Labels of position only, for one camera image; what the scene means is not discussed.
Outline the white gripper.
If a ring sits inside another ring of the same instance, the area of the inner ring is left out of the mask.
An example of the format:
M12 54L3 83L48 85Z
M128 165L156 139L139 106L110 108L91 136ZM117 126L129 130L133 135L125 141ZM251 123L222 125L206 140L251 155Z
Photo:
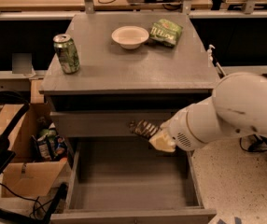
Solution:
M192 151L203 147L204 142L196 138L190 130L188 114L187 108L176 112L160 126L162 129L168 127L168 132L165 130L157 132L149 139L149 143L157 150L163 152L174 152L176 145L185 151Z

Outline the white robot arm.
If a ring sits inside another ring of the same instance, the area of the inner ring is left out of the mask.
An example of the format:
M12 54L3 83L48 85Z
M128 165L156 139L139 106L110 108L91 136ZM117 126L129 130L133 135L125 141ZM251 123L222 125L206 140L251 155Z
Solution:
M219 81L210 97L165 121L149 142L160 151L192 151L251 134L267 138L267 77L233 73Z

